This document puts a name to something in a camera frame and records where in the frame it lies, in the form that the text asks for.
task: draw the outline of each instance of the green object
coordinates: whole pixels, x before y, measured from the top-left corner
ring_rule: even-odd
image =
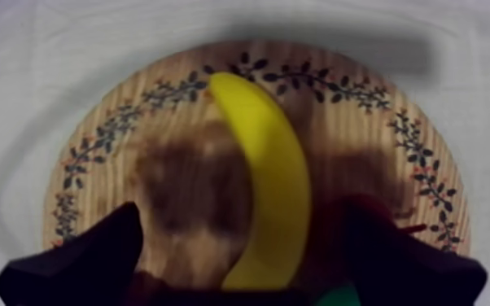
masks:
[[[353,285],[341,286],[325,293],[316,306],[361,306],[359,295]]]

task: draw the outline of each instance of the banana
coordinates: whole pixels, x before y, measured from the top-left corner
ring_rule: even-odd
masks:
[[[252,175],[249,240],[224,289],[274,290],[288,285],[308,237],[311,194],[304,153],[281,108],[255,85],[228,72],[209,90],[244,152]]]

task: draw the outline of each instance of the floral border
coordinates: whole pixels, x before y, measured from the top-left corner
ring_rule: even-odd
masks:
[[[359,108],[365,109],[366,115],[372,113],[374,109],[390,110],[387,88],[372,86],[368,77],[358,82],[352,81],[349,76],[342,76],[336,80],[332,68],[314,68],[308,60],[301,65],[283,64],[278,67],[278,70],[262,72],[268,66],[267,59],[251,60],[251,56],[243,52],[237,63],[227,65],[226,71],[247,78],[249,81],[255,82],[261,79],[274,83],[275,91],[272,94],[276,96],[283,95],[289,90],[306,88],[313,92],[319,103],[355,101],[358,102]],[[157,81],[152,90],[142,94],[142,103],[133,106],[131,101],[127,101],[113,113],[109,112],[108,118],[97,127],[95,135],[84,136],[79,146],[69,148],[70,158],[63,162],[65,172],[63,192],[56,195],[57,205],[53,211],[56,219],[55,235],[58,237],[52,243],[54,246],[59,246],[77,236],[76,221],[79,212],[71,189],[74,186],[78,190],[84,188],[82,177],[87,174],[88,165],[105,163],[117,142],[127,133],[132,133],[138,120],[148,111],[155,112],[158,108],[176,106],[177,103],[182,102],[196,102],[201,91],[207,88],[207,82],[202,81],[201,77],[216,71],[220,70],[205,65],[200,72],[192,71],[185,80],[177,83]],[[422,187],[418,196],[428,197],[433,201],[433,206],[440,210],[439,223],[430,225],[429,229],[439,233],[437,240],[444,242],[441,250],[455,251],[456,245],[462,240],[454,234],[453,229],[456,224],[448,221],[448,215],[453,212],[451,198],[457,191],[453,188],[449,189],[444,181],[438,179],[437,170],[440,167],[440,160],[434,160],[433,151],[420,142],[421,122],[419,120],[410,122],[406,110],[397,112],[395,116],[387,126],[400,136],[396,146],[402,147],[408,154],[408,162],[416,166],[412,176]]]

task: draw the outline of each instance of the wood grain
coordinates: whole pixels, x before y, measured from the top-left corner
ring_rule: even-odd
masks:
[[[307,155],[313,227],[297,283],[335,277],[311,263],[327,262],[322,257],[334,202],[351,193],[379,197],[398,226],[430,226],[416,238],[468,254],[459,172],[422,111],[391,82],[342,55],[263,41],[224,42],[169,56],[108,93],[77,126],[53,170],[45,248],[132,200],[145,232],[140,269],[174,286],[220,284],[247,239],[251,187],[243,156],[204,88],[212,70],[241,73],[270,92]],[[373,94],[377,89],[385,90]],[[378,100],[389,104],[378,107]],[[136,117],[125,122],[133,111]]]

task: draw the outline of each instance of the white table surface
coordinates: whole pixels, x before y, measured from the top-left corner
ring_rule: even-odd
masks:
[[[0,0],[0,268],[40,250],[59,150],[111,87],[175,51],[247,37],[339,50],[422,107],[461,169],[471,253],[489,272],[478,305],[490,305],[486,0]]]

